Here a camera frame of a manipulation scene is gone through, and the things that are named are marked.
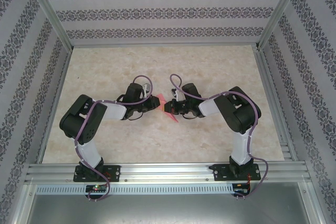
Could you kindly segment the pink cloth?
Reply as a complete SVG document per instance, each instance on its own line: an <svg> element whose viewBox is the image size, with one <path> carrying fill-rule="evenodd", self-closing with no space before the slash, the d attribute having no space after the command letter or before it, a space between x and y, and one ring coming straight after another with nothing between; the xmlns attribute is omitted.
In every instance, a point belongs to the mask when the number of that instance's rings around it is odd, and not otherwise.
<svg viewBox="0 0 336 224"><path fill-rule="evenodd" d="M174 122L178 123L178 120L176 119L176 117L174 115L164 111L164 105L166 104L166 99L164 98L163 94L158 94L157 97L158 97L159 102L160 102L160 106L158 107L158 109L160 109L164 114L166 114Z"/></svg>

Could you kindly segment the thin aluminium back bar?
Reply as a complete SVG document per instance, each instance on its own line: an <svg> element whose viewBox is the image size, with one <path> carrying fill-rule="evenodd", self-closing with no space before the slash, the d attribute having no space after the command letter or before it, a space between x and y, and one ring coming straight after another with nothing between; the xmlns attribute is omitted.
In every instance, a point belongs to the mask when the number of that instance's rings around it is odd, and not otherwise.
<svg viewBox="0 0 336 224"><path fill-rule="evenodd" d="M257 43L247 42L215 42L215 43L132 43L132 44L87 44L75 45L78 48L129 48L129 47L196 47L196 46L252 46L258 48Z"/></svg>

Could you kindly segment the grey metal panel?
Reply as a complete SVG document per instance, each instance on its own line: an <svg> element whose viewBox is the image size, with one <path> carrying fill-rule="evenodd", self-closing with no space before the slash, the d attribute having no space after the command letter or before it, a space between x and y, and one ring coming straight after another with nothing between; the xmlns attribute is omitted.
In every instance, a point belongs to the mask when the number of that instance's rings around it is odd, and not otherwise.
<svg viewBox="0 0 336 224"><path fill-rule="evenodd" d="M27 224L310 224L294 199L236 200L230 195L36 196Z"/></svg>

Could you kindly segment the aluminium mounting rail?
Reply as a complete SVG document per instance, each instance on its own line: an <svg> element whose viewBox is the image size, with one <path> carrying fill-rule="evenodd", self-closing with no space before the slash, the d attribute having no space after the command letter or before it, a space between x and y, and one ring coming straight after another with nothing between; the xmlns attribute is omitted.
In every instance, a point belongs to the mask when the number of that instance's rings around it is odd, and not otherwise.
<svg viewBox="0 0 336 224"><path fill-rule="evenodd" d="M119 183L200 184L215 183L211 163L120 164ZM76 164L31 164L25 184L72 184ZM303 161L269 162L264 182L309 182L311 176Z"/></svg>

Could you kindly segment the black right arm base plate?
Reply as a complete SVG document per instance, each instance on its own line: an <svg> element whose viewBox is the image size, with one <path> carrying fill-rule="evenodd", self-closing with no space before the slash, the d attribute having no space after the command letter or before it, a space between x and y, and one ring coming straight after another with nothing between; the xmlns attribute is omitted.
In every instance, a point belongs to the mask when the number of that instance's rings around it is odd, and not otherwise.
<svg viewBox="0 0 336 224"><path fill-rule="evenodd" d="M235 175L231 171L229 164L214 164L209 168L212 168L213 170L215 181L248 180L248 176L250 176L250 180L252 181L261 180L260 172L257 172L259 171L259 166L257 164L252 164L250 168L238 175Z"/></svg>

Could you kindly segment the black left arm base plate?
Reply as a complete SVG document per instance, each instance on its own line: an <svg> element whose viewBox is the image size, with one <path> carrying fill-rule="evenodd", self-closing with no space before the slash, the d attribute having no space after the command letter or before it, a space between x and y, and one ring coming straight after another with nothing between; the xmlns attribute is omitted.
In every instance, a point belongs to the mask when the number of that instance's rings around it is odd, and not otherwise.
<svg viewBox="0 0 336 224"><path fill-rule="evenodd" d="M118 165L103 165L97 168L109 182L119 182L121 166ZM75 168L73 177L74 182L105 182L106 180L93 170L84 165L78 165Z"/></svg>

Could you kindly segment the narrow aluminium side rail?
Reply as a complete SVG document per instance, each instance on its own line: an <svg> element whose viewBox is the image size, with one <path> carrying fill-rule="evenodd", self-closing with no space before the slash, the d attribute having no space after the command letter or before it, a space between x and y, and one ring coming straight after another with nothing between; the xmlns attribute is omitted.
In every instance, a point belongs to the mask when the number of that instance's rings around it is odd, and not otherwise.
<svg viewBox="0 0 336 224"><path fill-rule="evenodd" d="M63 64L62 69L61 69L59 80L57 81L57 86L56 86L56 89L55 89L55 96L53 98L53 101L52 101L52 104L51 104L51 107L50 107L47 122L46 122L46 125L45 125L45 128L44 128L44 131L43 131L43 137L41 139L34 164L41 164L42 161L43 161L45 150L46 150L47 143L48 143L48 139L49 139L50 132L51 132L51 129L52 129L52 126L53 126L52 124L53 124L53 121L55 119L57 106L58 106L59 99L60 99L60 96L61 96L61 91L62 91L64 82L65 82L65 78L66 78L66 74L67 74L67 71L68 71L68 68L69 68L69 63L70 63L72 53L73 53L73 50L70 50L67 53L66 58L64 60L64 64Z"/></svg>

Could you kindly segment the wide aluminium side rail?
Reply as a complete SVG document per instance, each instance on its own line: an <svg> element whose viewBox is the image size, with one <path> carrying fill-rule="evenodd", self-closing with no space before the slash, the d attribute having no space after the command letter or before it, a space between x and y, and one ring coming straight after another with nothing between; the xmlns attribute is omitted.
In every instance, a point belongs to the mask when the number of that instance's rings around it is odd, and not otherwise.
<svg viewBox="0 0 336 224"><path fill-rule="evenodd" d="M258 50L253 49L258 71L264 86L265 94L269 104L272 119L282 148L282 153L286 161L298 161L295 148L283 115L279 99L276 94L269 69L264 59L264 55Z"/></svg>

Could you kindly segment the slanted aluminium frame post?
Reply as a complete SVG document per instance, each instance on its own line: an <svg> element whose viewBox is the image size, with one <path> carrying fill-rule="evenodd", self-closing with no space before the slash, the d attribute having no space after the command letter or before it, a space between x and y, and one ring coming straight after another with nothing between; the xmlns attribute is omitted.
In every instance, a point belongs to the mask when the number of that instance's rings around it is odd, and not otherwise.
<svg viewBox="0 0 336 224"><path fill-rule="evenodd" d="M61 40L63 46L66 48L68 52L72 52L73 45L70 41L70 38L67 35L66 30L64 29L50 1L49 0L37 0L37 1L39 2L41 8L43 9L52 27L54 28L58 38Z"/></svg>
<svg viewBox="0 0 336 224"><path fill-rule="evenodd" d="M281 18L289 2L290 0L279 0L257 43L257 49L259 51L265 47L269 37L275 29L278 20Z"/></svg>

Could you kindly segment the aluminium frame leg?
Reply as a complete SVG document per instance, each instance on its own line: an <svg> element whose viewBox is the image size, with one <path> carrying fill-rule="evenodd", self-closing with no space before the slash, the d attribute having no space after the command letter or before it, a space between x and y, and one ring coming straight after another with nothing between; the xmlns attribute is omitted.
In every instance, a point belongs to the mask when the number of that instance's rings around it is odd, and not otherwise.
<svg viewBox="0 0 336 224"><path fill-rule="evenodd" d="M20 192L18 202L14 208L14 214L10 224L28 224L30 211L33 207L37 185L33 183L24 183Z"/></svg>
<svg viewBox="0 0 336 224"><path fill-rule="evenodd" d="M306 213L310 224L327 224L312 182L304 182L302 190Z"/></svg>

